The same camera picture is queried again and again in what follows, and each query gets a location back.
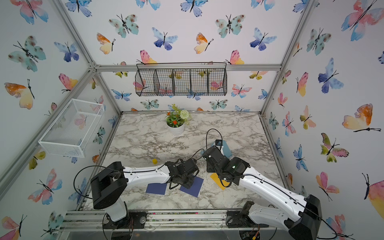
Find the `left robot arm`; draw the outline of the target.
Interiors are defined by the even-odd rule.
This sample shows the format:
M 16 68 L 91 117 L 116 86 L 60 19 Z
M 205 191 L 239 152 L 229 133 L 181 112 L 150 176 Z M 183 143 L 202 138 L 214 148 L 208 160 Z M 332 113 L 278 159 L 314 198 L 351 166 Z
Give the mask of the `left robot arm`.
M 145 168 L 124 167 L 122 162 L 98 166 L 98 174 L 85 182 L 84 187 L 74 186 L 80 200 L 93 201 L 94 210 L 102 210 L 103 230 L 142 229 L 147 210 L 182 210 L 197 205 L 203 184 L 198 177 L 198 160 L 204 149 L 197 150 L 187 160 L 178 159 Z

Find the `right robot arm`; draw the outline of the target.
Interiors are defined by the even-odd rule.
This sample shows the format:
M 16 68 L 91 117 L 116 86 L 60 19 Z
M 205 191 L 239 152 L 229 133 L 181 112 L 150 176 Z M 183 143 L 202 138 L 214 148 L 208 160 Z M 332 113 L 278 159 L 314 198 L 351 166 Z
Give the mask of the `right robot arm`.
M 200 150 L 207 163 L 207 171 L 218 175 L 220 183 L 248 189 L 261 196 L 271 207 L 262 207 L 248 201 L 242 210 L 228 216 L 228 228 L 251 228 L 268 225 L 284 230 L 295 240 L 318 240 L 321 224 L 326 221 L 322 217 L 320 200 L 313 196 L 296 194 L 273 182 L 248 162 L 240 158 L 227 158 L 222 151 L 223 139 L 215 141 L 212 146 Z

